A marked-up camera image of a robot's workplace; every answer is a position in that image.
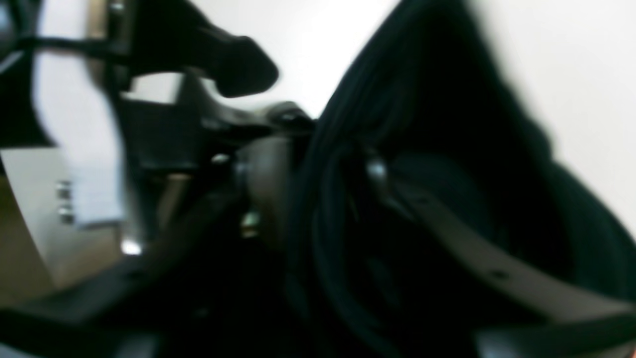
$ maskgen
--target black strap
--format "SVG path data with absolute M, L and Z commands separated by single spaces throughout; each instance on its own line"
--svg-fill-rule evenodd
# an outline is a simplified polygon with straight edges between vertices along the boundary
M 88 57 L 113 62 L 125 62 L 127 56 L 123 49 L 114 41 L 105 40 L 74 40 L 64 38 L 23 38 L 18 41 L 17 50 L 33 48 L 52 48 L 80 52 Z

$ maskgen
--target black plastic part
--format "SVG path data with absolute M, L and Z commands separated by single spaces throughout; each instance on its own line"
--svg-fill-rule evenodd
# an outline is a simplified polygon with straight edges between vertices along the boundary
M 193 108 L 143 101 L 123 106 L 128 119 L 122 126 L 132 139 L 128 150 L 143 170 L 184 173 L 209 161 L 211 136 Z
M 183 0 L 140 0 L 130 75 L 179 72 L 193 66 L 216 81 L 224 97 L 264 92 L 278 69 L 251 39 L 214 27 Z
M 219 143 L 241 147 L 252 140 L 268 136 L 272 128 L 258 124 L 251 112 L 236 110 L 214 100 L 206 91 L 197 73 L 186 68 L 177 103 L 194 108 L 201 118 L 200 125 Z
M 294 102 L 283 102 L 269 109 L 267 122 L 292 136 L 313 133 L 315 121 Z

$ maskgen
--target gray strap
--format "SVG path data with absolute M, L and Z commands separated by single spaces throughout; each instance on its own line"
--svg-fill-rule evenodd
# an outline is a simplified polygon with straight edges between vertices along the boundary
M 633 312 L 630 303 L 557 280 L 509 255 L 459 220 L 431 193 L 404 180 L 394 190 L 417 220 L 474 276 L 493 289 L 559 323 L 584 322 Z

